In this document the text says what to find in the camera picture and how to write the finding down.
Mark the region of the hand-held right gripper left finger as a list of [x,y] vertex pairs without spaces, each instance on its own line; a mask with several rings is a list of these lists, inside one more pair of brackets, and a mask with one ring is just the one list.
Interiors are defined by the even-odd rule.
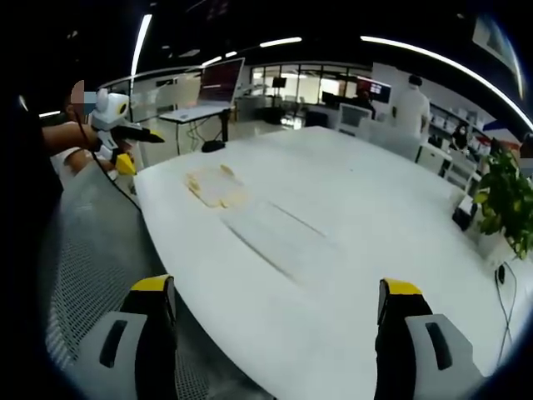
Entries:
[[85,335],[70,377],[85,399],[177,399],[176,351],[174,279],[148,277]]

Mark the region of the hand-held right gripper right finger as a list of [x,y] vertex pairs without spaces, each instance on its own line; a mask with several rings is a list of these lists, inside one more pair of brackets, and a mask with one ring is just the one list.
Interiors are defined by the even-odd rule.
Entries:
[[486,378],[473,347],[415,285],[380,280],[375,399],[467,399]]

